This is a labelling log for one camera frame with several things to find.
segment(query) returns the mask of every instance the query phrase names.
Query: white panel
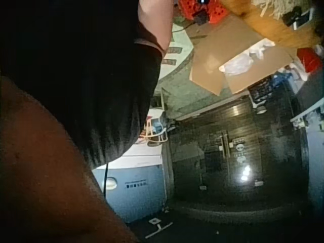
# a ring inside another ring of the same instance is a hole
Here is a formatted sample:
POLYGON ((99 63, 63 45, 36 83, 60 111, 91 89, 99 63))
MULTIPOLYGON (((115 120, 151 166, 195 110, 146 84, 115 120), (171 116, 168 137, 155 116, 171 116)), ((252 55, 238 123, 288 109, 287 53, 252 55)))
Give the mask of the white panel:
MULTIPOLYGON (((162 165, 161 155, 152 156, 122 156, 109 163, 109 169, 127 169, 146 166, 162 165)), ((98 170, 106 169, 106 165, 100 166, 98 170)))
POLYGON ((162 145, 157 147, 149 147, 147 143, 134 144, 123 156, 138 156, 138 155, 160 155, 162 152, 162 145))

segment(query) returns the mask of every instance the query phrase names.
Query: black device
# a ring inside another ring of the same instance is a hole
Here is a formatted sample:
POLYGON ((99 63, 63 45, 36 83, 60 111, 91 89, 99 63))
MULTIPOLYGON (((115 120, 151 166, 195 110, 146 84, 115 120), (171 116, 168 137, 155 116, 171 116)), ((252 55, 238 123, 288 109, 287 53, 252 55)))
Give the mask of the black device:
POLYGON ((289 13, 286 13, 283 15, 282 20, 285 23, 286 26, 292 26, 293 23, 300 18, 302 15, 302 8, 301 6, 296 6, 293 8, 293 10, 289 13))
POLYGON ((194 13, 192 16, 194 22, 197 23, 198 25, 203 25, 209 21, 209 15, 205 9, 202 9, 194 13))

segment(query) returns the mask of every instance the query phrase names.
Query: person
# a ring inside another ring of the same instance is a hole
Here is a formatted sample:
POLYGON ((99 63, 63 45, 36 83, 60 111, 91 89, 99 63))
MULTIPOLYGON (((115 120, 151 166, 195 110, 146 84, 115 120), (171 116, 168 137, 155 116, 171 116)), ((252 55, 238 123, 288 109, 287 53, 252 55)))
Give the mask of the person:
POLYGON ((137 242, 91 169, 121 156, 143 128, 173 1, 3 2, 2 236, 137 242))

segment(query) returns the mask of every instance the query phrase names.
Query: red crate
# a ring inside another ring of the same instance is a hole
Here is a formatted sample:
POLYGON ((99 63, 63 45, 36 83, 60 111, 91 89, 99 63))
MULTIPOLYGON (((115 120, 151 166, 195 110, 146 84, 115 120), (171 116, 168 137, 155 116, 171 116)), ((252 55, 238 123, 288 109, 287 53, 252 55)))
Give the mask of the red crate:
POLYGON ((209 15, 209 23, 217 24, 229 11, 220 4, 218 0, 210 0, 209 4, 202 5, 197 0, 179 0, 179 6, 187 19, 193 20, 193 14, 205 9, 209 15))

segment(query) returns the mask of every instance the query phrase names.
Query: red object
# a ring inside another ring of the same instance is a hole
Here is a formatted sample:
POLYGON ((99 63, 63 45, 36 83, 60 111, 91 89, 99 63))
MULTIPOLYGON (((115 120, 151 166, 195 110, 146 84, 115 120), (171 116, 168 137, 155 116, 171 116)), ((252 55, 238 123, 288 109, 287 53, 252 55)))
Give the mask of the red object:
POLYGON ((225 16, 228 10, 220 4, 219 0, 210 0, 209 4, 199 4, 197 0, 179 0, 179 6, 187 19, 193 20, 193 14, 205 9, 209 16, 210 24, 217 24, 225 16))
POLYGON ((320 57, 312 48, 298 49, 297 56, 304 65, 307 73, 312 73, 323 65, 320 57))

